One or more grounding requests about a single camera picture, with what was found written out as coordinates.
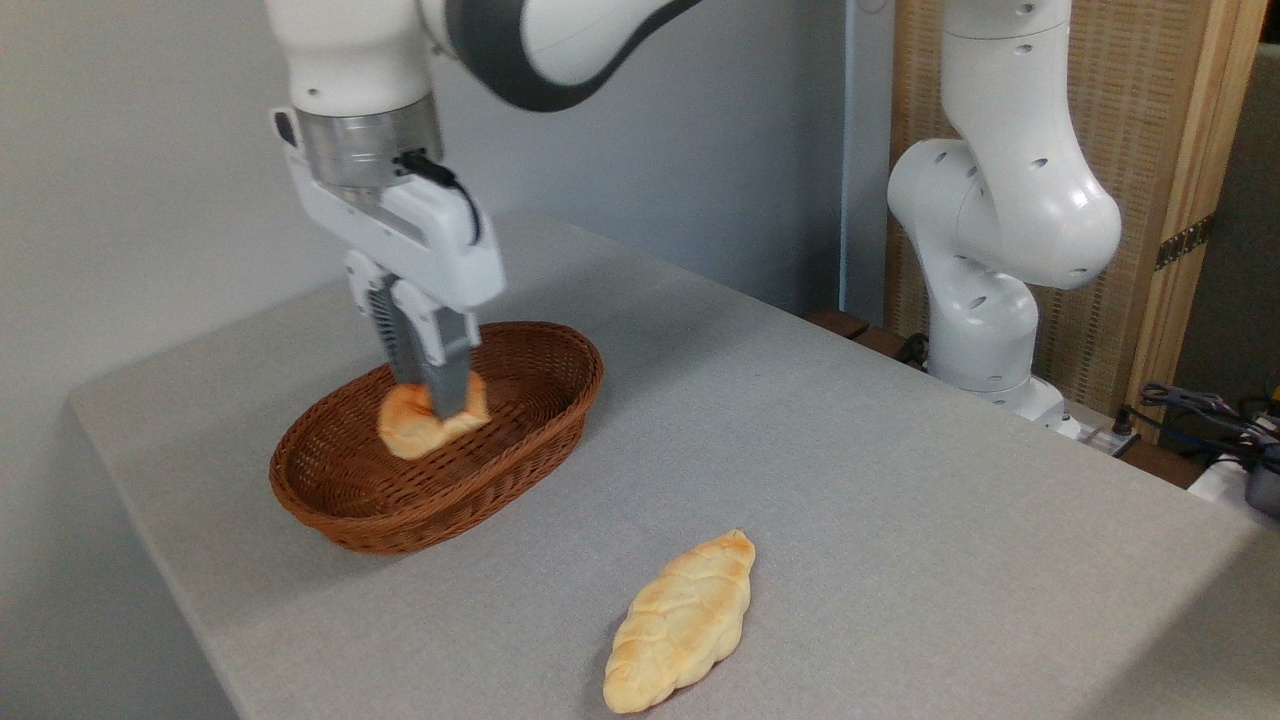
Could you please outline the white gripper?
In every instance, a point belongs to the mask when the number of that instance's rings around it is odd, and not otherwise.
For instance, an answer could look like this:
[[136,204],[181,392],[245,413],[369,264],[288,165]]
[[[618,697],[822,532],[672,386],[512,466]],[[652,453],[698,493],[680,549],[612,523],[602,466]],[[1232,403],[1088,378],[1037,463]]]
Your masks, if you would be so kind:
[[396,382],[426,387],[442,420],[462,413],[477,342],[466,311],[506,290],[492,218],[458,190],[421,177],[357,193],[316,181],[298,149],[284,156],[305,211],[352,247],[349,290]]

